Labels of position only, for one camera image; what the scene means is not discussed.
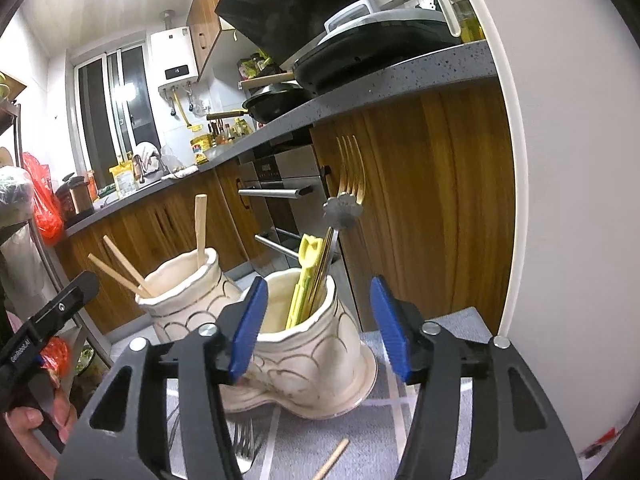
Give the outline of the person left hand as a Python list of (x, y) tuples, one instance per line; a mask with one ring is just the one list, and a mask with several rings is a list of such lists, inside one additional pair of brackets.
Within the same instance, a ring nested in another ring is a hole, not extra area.
[[(77, 422), (77, 411), (62, 388), (54, 390), (53, 418), (58, 437), (65, 443)], [(4, 414), (4, 420), (27, 456), (48, 479), (52, 479), (58, 460), (35, 436), (35, 430), (43, 423), (43, 414), (36, 408), (19, 406)]]

